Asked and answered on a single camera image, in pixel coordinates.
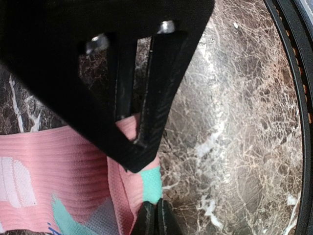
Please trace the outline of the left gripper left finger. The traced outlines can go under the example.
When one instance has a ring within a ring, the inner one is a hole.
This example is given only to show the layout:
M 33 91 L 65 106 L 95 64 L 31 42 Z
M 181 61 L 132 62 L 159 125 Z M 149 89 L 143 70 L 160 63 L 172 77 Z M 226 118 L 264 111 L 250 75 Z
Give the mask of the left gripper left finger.
M 143 202 L 131 235 L 153 235 L 155 233 L 155 206 L 150 202 Z

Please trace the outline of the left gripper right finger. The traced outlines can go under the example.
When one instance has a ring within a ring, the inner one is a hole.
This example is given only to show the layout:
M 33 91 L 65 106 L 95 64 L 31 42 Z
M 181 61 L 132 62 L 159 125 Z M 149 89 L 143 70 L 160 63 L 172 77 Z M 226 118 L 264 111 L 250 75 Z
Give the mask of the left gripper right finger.
M 182 235 L 182 231 L 168 201 L 160 199 L 157 203 L 156 212 L 157 235 Z

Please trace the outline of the pink patterned sock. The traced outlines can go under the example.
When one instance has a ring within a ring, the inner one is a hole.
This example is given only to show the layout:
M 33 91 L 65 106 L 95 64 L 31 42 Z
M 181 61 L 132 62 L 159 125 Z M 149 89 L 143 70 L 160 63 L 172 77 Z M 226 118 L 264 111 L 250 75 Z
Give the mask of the pink patterned sock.
M 132 173 L 68 126 L 0 138 L 1 232 L 128 235 L 161 197 L 158 158 Z

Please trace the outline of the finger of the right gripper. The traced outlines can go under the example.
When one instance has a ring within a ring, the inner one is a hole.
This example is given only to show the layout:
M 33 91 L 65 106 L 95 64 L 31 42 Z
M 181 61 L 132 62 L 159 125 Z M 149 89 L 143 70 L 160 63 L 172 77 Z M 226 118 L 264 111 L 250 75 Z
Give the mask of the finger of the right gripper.
M 153 161 L 173 99 L 212 15 L 212 0 L 3 0 L 0 60 L 46 106 L 125 169 Z M 131 110 L 136 43 L 151 38 L 134 141 L 115 122 Z M 79 57 L 107 52 L 106 111 L 79 78 Z

